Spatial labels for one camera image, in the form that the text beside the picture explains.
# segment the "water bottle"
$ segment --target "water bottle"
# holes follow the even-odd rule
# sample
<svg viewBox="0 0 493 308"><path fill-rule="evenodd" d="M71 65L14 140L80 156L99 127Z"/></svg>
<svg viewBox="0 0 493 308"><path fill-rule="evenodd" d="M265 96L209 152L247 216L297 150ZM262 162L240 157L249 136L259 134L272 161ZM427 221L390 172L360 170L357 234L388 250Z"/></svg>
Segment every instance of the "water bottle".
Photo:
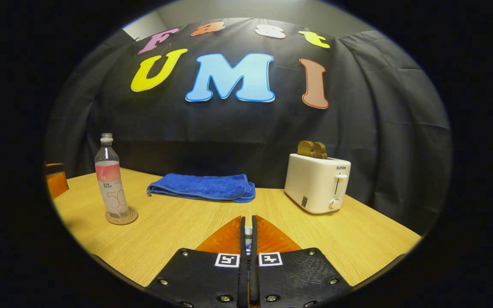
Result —
<svg viewBox="0 0 493 308"><path fill-rule="evenodd" d="M111 148L113 135L110 133L102 134L100 142L100 150L94 157L94 168L96 169L96 178L102 199L110 216L114 218L127 217L130 211L121 183L119 156Z"/></svg>

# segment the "letter cutout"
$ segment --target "letter cutout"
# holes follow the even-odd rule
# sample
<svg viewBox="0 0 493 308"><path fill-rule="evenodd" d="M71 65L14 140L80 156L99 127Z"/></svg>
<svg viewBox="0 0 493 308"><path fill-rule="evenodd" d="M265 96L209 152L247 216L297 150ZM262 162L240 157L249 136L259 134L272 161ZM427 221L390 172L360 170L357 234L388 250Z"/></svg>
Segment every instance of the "letter cutout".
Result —
<svg viewBox="0 0 493 308"><path fill-rule="evenodd" d="M234 68L222 54L208 54L197 58L200 63L193 89L187 101L207 101L213 96L209 90L211 78L221 99L226 99L235 85L243 79L243 86L235 96L242 101L270 102L275 94L270 90L268 68L273 57L267 54L248 54Z"/></svg>
<svg viewBox="0 0 493 308"><path fill-rule="evenodd" d="M169 37L169 35L171 35L172 33L177 33L178 30L178 28L174 28L153 35L149 42L147 42L146 46L141 51L138 51L138 54L143 54L146 51L155 49L155 47L157 47L157 43L163 43Z"/></svg>
<svg viewBox="0 0 493 308"><path fill-rule="evenodd" d="M306 93L303 94L303 102L314 108L327 109L328 101L324 97L323 73L325 68L309 59L300 59L300 63L306 69Z"/></svg>
<svg viewBox="0 0 493 308"><path fill-rule="evenodd" d="M178 61L180 55L186 53L186 51L187 49L185 48L177 49L166 54L166 57L168 59L166 59L163 68L161 68L161 72L159 72L157 76L151 78L147 78L147 74L149 73L149 70L153 67L153 64L157 60L159 60L161 56L156 55L143 60L142 63L140 63L140 68L138 69L137 74L134 76L133 81L131 82L131 90L135 92L141 92L149 90L163 82L163 80L165 80L170 75L170 72L172 72L172 69L174 68L174 65L176 65L176 61Z"/></svg>
<svg viewBox="0 0 493 308"><path fill-rule="evenodd" d="M276 39L284 39L286 37L284 30L277 26L258 25L254 31L259 35L274 37Z"/></svg>
<svg viewBox="0 0 493 308"><path fill-rule="evenodd" d="M191 34L191 36L197 36L197 35L201 35L204 33L213 33L213 32L219 31L219 30L224 29L224 28L225 27L223 26L223 21L217 21L215 23L209 23L209 24L198 27L197 30L195 30Z"/></svg>
<svg viewBox="0 0 493 308"><path fill-rule="evenodd" d="M298 33L303 34L306 37L306 40L309 43L312 43L313 45L323 47L323 48L330 48L330 45L325 44L321 41L321 39L323 41L326 41L327 39L322 37L322 36L317 35L317 33L310 33L309 31L298 31Z"/></svg>

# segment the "wooden table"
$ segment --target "wooden table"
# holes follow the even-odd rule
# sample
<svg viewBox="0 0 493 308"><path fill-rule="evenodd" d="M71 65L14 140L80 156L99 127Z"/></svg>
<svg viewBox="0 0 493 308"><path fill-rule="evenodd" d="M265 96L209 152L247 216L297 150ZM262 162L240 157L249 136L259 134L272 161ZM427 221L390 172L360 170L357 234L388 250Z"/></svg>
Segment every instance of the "wooden table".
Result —
<svg viewBox="0 0 493 308"><path fill-rule="evenodd" d="M179 248L195 249L237 216L260 215L302 249L319 248L350 285L355 285L406 253L420 236L346 196L340 210L310 214L283 189L256 188L249 203L193 200L152 194L161 177L121 168L123 190L139 217L129 225L110 224L96 174L68 179L70 189L54 199L63 223L88 252L140 285L147 286Z"/></svg>

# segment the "toaster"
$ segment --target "toaster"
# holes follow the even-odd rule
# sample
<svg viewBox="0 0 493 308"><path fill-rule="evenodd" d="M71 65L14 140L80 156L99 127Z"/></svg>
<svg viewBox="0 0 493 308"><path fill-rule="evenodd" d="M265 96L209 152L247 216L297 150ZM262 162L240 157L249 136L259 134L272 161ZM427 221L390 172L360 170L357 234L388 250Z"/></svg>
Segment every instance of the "toaster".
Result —
<svg viewBox="0 0 493 308"><path fill-rule="evenodd" d="M342 207L350 170L346 160L290 154L284 191L307 212L333 212Z"/></svg>

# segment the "folded towel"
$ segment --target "folded towel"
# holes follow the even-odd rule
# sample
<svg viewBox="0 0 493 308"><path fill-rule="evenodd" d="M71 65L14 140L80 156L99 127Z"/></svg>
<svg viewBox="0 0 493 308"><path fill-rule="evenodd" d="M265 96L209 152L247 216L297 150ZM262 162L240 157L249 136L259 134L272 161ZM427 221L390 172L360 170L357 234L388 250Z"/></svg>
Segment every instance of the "folded towel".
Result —
<svg viewBox="0 0 493 308"><path fill-rule="evenodd" d="M254 183L246 174L227 177L197 177L169 173L149 184L147 195L158 193L189 199L228 200L239 203L252 201L256 195Z"/></svg>

